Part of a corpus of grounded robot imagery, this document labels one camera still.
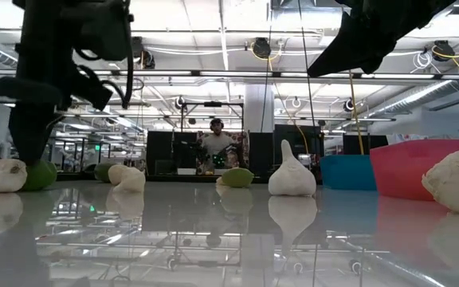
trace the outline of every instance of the black cable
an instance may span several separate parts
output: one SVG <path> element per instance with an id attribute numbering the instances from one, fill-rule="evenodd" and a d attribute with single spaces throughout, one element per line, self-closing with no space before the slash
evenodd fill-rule
<path id="1" fill-rule="evenodd" d="M 112 86 L 115 89 L 115 91 L 118 94 L 118 96 L 120 96 L 120 99 L 122 100 L 122 102 L 125 101 L 124 92 L 121 90 L 121 88 L 117 84 L 111 82 L 110 80 L 102 80 L 102 81 L 100 81 L 100 83 L 102 85 L 110 85 L 110 86 Z"/>
<path id="2" fill-rule="evenodd" d="M 132 38 L 130 31 L 131 16 L 129 8 L 131 0 L 124 1 L 124 36 L 127 39 L 127 90 L 122 102 L 122 108 L 127 109 L 132 97 L 132 82 L 134 79 L 134 55 L 132 53 Z"/>
<path id="3" fill-rule="evenodd" d="M 141 85 L 139 88 L 133 88 L 132 91 L 141 91 L 144 89 L 144 82 L 139 78 L 134 78 L 134 81 L 138 81 Z"/>
<path id="4" fill-rule="evenodd" d="M 302 42 L 304 43 L 304 59 L 305 59 L 306 73 L 307 73 L 309 69 L 308 50 L 306 49 L 306 37 L 304 35 L 304 23 L 302 21 L 302 7 L 300 5 L 300 0 L 297 0 L 297 1 L 299 3 L 300 28 L 302 29 Z M 311 108 L 312 130 L 314 131 L 314 134 L 316 135 L 315 112 L 312 107 L 311 80 L 309 80 L 309 75 L 307 75 L 307 79 L 308 79 L 308 91 L 309 91 L 309 106 Z"/>
<path id="5" fill-rule="evenodd" d="M 272 13 L 273 10 L 270 9 L 270 28 L 269 28 L 269 46 L 272 43 Z M 265 74 L 265 93 L 263 95 L 263 111 L 261 113 L 261 133 L 263 133 L 263 123 L 265 121 L 265 109 L 267 105 L 267 87 L 269 86 L 269 67 L 270 67 L 270 55 L 267 57 L 267 73 Z"/>

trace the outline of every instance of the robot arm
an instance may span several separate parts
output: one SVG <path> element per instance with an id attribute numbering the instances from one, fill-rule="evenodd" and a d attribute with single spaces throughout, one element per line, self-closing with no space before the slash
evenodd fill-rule
<path id="1" fill-rule="evenodd" d="M 16 45 L 16 77 L 0 78 L 0 96 L 18 100 L 10 113 L 10 133 L 21 160 L 32 165 L 41 158 L 54 124 L 62 120 L 71 95 L 103 110 L 112 96 L 88 67 L 73 62 L 75 50 L 85 60 L 127 58 L 127 91 L 116 87 L 127 108 L 131 98 L 133 56 L 128 8 L 130 0 L 13 0 L 24 9 L 22 36 Z M 96 57 L 86 55 L 91 50 Z"/>

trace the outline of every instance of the blue bin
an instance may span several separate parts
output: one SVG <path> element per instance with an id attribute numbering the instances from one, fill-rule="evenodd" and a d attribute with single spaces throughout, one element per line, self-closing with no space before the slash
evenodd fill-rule
<path id="1" fill-rule="evenodd" d="M 369 155 L 329 155 L 320 160 L 324 187 L 338 190 L 376 191 Z"/>

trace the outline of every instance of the white cloth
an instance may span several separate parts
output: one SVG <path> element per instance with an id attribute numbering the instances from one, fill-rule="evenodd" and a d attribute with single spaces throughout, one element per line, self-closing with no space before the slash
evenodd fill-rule
<path id="1" fill-rule="evenodd" d="M 212 156 L 218 154 L 223 148 L 233 143 L 234 141 L 231 137 L 221 133 L 219 136 L 216 136 L 215 134 L 207 136 L 203 139 L 201 146 L 205 147 L 208 151 L 208 155 Z"/>

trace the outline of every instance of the green object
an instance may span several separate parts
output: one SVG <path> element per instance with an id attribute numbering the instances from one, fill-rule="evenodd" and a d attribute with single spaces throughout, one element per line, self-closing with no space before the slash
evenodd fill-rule
<path id="1" fill-rule="evenodd" d="M 222 174 L 222 182 L 228 187 L 248 187 L 254 174 L 245 168 L 235 167 Z"/>
<path id="2" fill-rule="evenodd" d="M 95 178 L 105 183 L 110 183 L 109 180 L 109 168 L 116 163 L 99 163 L 95 167 Z"/>
<path id="3" fill-rule="evenodd" d="M 28 177 L 21 191 L 41 191 L 56 182 L 57 169 L 54 163 L 40 160 L 25 170 Z"/>

